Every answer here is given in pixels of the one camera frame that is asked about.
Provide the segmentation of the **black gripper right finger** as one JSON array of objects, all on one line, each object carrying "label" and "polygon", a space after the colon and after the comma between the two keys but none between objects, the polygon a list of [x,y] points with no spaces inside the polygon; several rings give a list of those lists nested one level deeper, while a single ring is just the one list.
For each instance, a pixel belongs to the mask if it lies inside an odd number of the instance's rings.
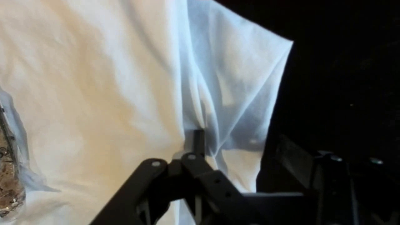
[{"label": "black gripper right finger", "polygon": [[400,225],[398,176],[377,157],[350,161],[306,150],[286,135],[267,152],[266,187],[286,192],[311,225]]}]

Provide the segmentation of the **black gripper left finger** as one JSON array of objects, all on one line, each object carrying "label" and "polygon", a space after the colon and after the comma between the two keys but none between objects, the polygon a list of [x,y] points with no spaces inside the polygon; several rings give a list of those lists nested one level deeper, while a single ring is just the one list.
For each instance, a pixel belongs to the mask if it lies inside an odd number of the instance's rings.
[{"label": "black gripper left finger", "polygon": [[205,131],[193,130],[170,162],[143,160],[90,225],[156,225],[175,200],[196,225],[250,225],[246,199],[205,161],[205,150]]}]

